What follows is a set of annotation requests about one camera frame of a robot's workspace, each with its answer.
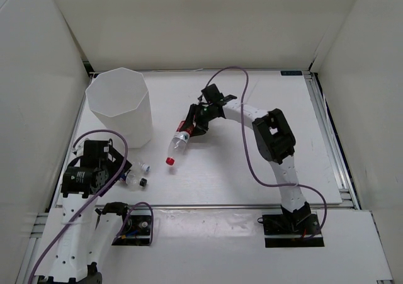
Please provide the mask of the clear white label bottle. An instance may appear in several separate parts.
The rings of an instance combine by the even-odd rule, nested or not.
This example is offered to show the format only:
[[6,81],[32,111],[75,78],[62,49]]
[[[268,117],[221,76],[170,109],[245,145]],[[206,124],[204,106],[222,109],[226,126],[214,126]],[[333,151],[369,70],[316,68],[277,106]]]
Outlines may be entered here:
[[130,167],[130,170],[135,173],[148,174],[150,171],[150,166],[141,159],[132,160],[131,164],[132,166]]

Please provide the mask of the blue label black cap bottle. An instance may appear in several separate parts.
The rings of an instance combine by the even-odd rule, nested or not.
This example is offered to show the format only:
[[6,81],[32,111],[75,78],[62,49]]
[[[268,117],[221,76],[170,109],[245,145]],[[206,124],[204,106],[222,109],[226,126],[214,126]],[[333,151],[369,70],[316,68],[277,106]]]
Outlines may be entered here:
[[136,172],[129,170],[119,178],[121,184],[128,188],[130,191],[142,190],[147,186],[147,179],[141,177]]

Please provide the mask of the clear red cap bottle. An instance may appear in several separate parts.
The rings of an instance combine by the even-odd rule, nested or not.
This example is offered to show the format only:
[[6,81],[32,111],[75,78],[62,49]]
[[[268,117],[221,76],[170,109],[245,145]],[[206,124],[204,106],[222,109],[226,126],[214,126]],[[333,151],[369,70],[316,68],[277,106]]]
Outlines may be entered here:
[[192,121],[179,123],[167,150],[166,164],[170,167],[178,167],[183,160],[186,147],[194,130]]

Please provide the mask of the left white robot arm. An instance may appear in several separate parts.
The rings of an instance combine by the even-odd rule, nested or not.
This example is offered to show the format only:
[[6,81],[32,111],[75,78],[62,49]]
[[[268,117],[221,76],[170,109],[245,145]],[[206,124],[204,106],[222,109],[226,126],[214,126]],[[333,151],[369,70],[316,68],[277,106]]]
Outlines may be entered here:
[[112,140],[85,140],[81,155],[73,159],[62,177],[61,230],[40,259],[52,258],[40,283],[101,283],[101,262],[116,234],[131,229],[128,204],[99,198],[132,167]]

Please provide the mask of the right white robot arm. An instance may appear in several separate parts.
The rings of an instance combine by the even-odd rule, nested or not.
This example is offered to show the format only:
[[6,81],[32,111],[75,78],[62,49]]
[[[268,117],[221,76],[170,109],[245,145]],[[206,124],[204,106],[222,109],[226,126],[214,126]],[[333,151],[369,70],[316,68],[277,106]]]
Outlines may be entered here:
[[311,210],[298,183],[293,156],[296,140],[283,112],[242,104],[234,95],[224,96],[215,84],[205,87],[201,96],[205,102],[190,106],[178,130],[188,129],[191,137],[203,135],[208,131],[209,122],[216,118],[233,120],[240,123],[241,128],[250,128],[258,151],[269,162],[280,189],[283,227],[292,234],[300,232]]

